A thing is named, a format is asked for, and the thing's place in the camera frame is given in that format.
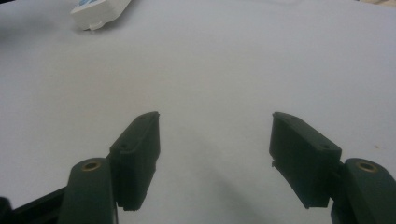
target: white container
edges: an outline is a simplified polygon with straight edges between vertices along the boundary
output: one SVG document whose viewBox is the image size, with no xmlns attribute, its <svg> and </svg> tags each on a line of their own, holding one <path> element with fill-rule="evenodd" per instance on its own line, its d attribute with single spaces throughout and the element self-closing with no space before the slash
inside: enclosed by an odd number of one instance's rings
<svg viewBox="0 0 396 224">
<path fill-rule="evenodd" d="M 80 0 L 70 14 L 82 30 L 96 30 L 114 21 L 131 0 Z"/>
</svg>

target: blue label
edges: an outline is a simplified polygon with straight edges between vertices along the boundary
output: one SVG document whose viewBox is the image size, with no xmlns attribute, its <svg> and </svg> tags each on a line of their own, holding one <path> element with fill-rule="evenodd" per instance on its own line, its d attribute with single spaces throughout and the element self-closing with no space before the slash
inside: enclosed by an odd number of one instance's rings
<svg viewBox="0 0 396 224">
<path fill-rule="evenodd" d="M 96 2 L 96 0 L 79 0 L 78 5 L 82 6 L 82 5 L 85 5 L 85 4 L 92 3 L 92 2 Z"/>
</svg>

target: white table surface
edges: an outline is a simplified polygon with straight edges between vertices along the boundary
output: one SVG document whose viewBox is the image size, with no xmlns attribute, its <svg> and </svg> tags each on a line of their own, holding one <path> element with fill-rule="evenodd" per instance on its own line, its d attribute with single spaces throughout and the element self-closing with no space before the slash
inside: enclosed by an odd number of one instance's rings
<svg viewBox="0 0 396 224">
<path fill-rule="evenodd" d="M 75 0 L 0 5 L 0 195 L 18 207 L 161 113 L 162 154 L 126 223 L 331 223 L 268 153 L 290 113 L 396 176 L 396 10 L 347 0 L 142 0 L 94 33 Z"/>
</svg>

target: screw hole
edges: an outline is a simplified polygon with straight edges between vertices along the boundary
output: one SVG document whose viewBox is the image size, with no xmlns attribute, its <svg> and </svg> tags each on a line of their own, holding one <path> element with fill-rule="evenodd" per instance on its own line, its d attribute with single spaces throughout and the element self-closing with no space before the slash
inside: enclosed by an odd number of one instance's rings
<svg viewBox="0 0 396 224">
<path fill-rule="evenodd" d="M 82 167 L 82 171 L 96 170 L 97 168 L 99 168 L 99 166 L 100 166 L 100 162 L 99 161 L 90 161 L 90 162 L 86 163 Z"/>
<path fill-rule="evenodd" d="M 358 161 L 356 164 L 361 170 L 366 172 L 375 173 L 378 171 L 378 168 L 376 168 L 376 166 L 365 161 Z"/>
</svg>

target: white box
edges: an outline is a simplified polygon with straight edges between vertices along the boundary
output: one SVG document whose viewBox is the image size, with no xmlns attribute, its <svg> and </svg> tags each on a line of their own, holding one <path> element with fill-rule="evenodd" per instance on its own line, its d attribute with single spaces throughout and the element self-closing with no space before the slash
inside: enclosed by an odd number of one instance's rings
<svg viewBox="0 0 396 224">
<path fill-rule="evenodd" d="M 80 0 L 70 14 L 82 30 L 96 30 L 114 21 L 131 0 Z"/>
</svg>

